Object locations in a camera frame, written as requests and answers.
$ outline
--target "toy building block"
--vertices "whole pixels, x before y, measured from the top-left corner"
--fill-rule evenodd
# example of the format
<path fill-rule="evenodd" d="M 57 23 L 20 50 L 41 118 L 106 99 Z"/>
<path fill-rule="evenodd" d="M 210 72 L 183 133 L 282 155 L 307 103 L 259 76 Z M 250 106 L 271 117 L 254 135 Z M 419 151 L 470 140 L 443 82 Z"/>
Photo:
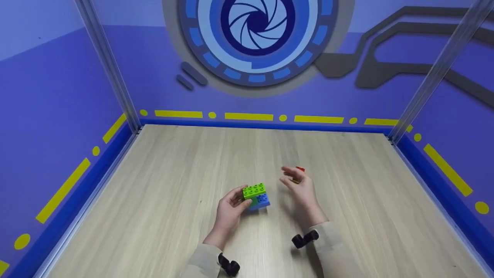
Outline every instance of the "toy building block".
<path fill-rule="evenodd" d="M 244 194 L 244 199 L 247 200 L 247 199 L 252 199 L 258 195 L 266 193 L 266 188 L 264 188 L 263 183 L 260 183 L 260 184 L 256 184 L 253 186 L 246 187 L 242 191 Z"/>
<path fill-rule="evenodd" d="M 271 203 L 269 202 L 268 194 L 266 193 L 258 195 L 254 199 L 256 199 L 257 204 L 253 205 L 254 202 L 252 202 L 252 204 L 248 208 L 249 211 L 258 210 L 271 205 Z"/>
<path fill-rule="evenodd" d="M 302 168 L 302 167 L 298 167 L 298 166 L 295 166 L 295 168 L 299 169 L 299 170 L 302 170 L 303 172 L 305 172 L 305 168 Z M 296 184 L 299 184 L 300 181 L 296 180 L 295 178 L 291 179 L 292 182 L 296 183 Z"/>

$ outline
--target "gray circle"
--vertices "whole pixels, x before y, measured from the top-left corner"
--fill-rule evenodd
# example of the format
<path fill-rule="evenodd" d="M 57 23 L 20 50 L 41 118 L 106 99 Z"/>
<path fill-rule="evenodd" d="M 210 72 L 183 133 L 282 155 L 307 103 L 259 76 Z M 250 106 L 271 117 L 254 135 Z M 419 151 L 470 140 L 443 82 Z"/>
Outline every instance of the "gray circle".
<path fill-rule="evenodd" d="M 311 80 L 318 70 L 316 66 L 311 65 L 299 75 L 289 79 L 286 82 L 279 83 L 268 87 L 245 87 L 232 84 L 217 77 L 215 74 L 207 70 L 195 57 L 190 50 L 186 39 L 182 34 L 180 18 L 178 16 L 177 1 L 180 0 L 163 0 L 163 16 L 165 17 L 166 30 L 173 47 L 183 61 L 189 62 L 195 69 L 204 75 L 210 86 L 229 94 L 241 97 L 267 97 L 281 93 L 289 92 L 302 84 Z M 355 0 L 338 0 L 338 14 L 333 35 L 329 40 L 324 52 L 337 52 L 339 46 L 343 42 L 345 35 L 350 26 L 350 21 L 353 15 Z"/>

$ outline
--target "wooden table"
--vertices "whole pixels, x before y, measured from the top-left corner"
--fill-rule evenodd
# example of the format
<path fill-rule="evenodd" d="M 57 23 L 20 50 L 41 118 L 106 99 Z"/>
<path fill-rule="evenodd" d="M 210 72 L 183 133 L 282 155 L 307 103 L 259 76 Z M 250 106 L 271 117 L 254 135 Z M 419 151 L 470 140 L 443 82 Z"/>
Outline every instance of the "wooden table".
<path fill-rule="evenodd" d="M 359 265 L 376 278 L 484 277 L 382 134 L 146 125 L 53 267 L 54 278 L 176 277 L 231 188 L 263 182 L 225 256 L 238 277 L 322 277 L 290 239 L 303 218 L 278 178 L 299 165 Z"/>

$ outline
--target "black wrist strap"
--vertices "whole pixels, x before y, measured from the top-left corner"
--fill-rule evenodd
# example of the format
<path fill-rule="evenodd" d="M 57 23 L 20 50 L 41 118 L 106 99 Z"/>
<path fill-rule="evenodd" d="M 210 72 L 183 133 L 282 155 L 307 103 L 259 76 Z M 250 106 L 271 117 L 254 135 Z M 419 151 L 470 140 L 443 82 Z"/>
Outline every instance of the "black wrist strap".
<path fill-rule="evenodd" d="M 312 231 L 308 232 L 306 235 L 304 235 L 304 237 L 302 237 L 299 234 L 294 236 L 291 239 L 291 241 L 293 242 L 295 247 L 297 247 L 297 249 L 300 249 L 300 248 L 304 247 L 305 245 L 309 244 L 309 242 L 311 242 L 313 240 L 317 240 L 318 238 L 319 238 L 319 234 L 317 233 L 317 231 L 312 230 Z"/>
<path fill-rule="evenodd" d="M 240 270 L 240 265 L 236 261 L 229 261 L 223 256 L 223 253 L 218 255 L 218 262 L 221 268 L 226 272 L 226 275 L 234 277 Z"/>

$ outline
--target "left hand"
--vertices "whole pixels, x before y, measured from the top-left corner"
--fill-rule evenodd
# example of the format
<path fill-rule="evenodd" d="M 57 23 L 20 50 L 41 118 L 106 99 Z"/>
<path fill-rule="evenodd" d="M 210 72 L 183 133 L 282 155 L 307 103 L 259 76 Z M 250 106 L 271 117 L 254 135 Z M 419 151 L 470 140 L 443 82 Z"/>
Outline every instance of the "left hand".
<path fill-rule="evenodd" d="M 235 229 L 240 215 L 252 204 L 250 199 L 243 201 L 242 189 L 245 187 L 247 185 L 231 190 L 219 201 L 213 229 L 204 239 L 204 244 L 214 245 L 221 250 L 225 248 L 228 236 Z"/>

